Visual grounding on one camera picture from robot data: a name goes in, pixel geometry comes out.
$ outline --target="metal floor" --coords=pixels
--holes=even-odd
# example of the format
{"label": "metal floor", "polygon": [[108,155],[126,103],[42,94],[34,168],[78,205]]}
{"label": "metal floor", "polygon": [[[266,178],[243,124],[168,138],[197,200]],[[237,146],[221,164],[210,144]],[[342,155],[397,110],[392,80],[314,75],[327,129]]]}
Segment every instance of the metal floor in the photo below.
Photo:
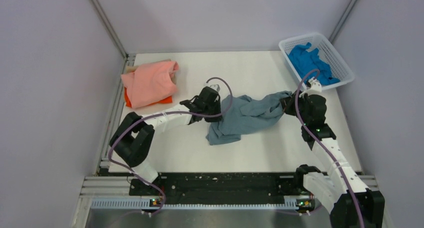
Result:
{"label": "metal floor", "polygon": [[[125,210],[93,209],[85,228],[106,228]],[[131,214],[109,228],[330,228],[325,209],[308,216],[289,216],[275,211],[193,210],[163,211],[149,218]]]}

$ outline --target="pink cloth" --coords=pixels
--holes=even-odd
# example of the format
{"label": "pink cloth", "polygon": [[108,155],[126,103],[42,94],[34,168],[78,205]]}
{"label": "pink cloth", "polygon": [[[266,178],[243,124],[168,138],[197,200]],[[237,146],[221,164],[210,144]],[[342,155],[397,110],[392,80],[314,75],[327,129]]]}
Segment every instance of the pink cloth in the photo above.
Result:
{"label": "pink cloth", "polygon": [[171,81],[179,69],[175,61],[162,61],[140,65],[134,72],[120,77],[132,108],[147,106],[173,95],[177,86]]}

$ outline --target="gray cloth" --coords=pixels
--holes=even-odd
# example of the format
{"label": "gray cloth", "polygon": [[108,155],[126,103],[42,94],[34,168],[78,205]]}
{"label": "gray cloth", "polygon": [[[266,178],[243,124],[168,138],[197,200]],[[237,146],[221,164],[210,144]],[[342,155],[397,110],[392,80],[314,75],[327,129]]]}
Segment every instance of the gray cloth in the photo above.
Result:
{"label": "gray cloth", "polygon": [[[242,134],[250,134],[277,123],[283,115],[280,99],[290,96],[291,92],[278,92],[267,95],[262,100],[253,100],[247,95],[235,97],[232,106],[223,120],[211,123],[206,139],[210,145],[226,144],[239,141]],[[226,109],[230,96],[221,103]]]}

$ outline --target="plastic basket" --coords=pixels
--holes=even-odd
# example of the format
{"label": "plastic basket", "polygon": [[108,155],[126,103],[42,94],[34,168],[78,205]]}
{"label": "plastic basket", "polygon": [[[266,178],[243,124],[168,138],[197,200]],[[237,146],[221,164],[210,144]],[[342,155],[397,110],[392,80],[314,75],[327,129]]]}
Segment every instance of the plastic basket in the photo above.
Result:
{"label": "plastic basket", "polygon": [[[278,44],[279,48],[281,49],[284,55],[284,61],[285,61],[284,63],[286,67],[290,67],[289,71],[291,72],[293,79],[296,81],[296,84],[299,84],[302,78],[297,73],[292,62],[290,62],[288,54],[290,54],[291,50],[296,45],[299,45],[299,44],[306,45],[308,42],[312,44],[310,49],[308,50],[313,50],[315,48],[318,48],[320,50],[318,53],[319,58],[330,65],[333,77],[336,77],[340,80],[340,82],[338,83],[322,86],[323,88],[322,90],[328,90],[331,88],[342,86],[354,80],[355,78],[354,73],[346,64],[346,62],[343,60],[343,58],[340,56],[340,54],[336,51],[334,46],[329,42],[329,40],[324,35],[315,32],[315,33],[310,33],[310,34],[306,34],[302,36],[288,38],[279,42]],[[305,84],[302,84],[302,88],[303,90],[306,89]]]}

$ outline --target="orange cloth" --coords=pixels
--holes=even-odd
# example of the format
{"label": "orange cloth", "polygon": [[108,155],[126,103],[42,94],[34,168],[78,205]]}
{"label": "orange cloth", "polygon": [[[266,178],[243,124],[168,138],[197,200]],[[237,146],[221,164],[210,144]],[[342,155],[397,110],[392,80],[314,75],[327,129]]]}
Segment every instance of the orange cloth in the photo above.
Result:
{"label": "orange cloth", "polygon": [[[126,106],[129,107],[129,108],[132,108],[131,107],[131,102],[130,102],[130,100],[128,98],[128,95],[127,95],[127,89],[126,89],[126,87],[124,87],[124,89],[123,89],[123,94],[124,94],[123,97],[125,99]],[[161,100],[159,102],[154,102],[152,104],[149,104],[148,106],[154,105],[154,104],[158,104],[158,103],[168,104],[168,103],[172,103],[172,102],[173,102],[172,96],[169,96],[169,97],[167,97],[167,98],[165,98],[165,99],[163,99],[163,100]]]}

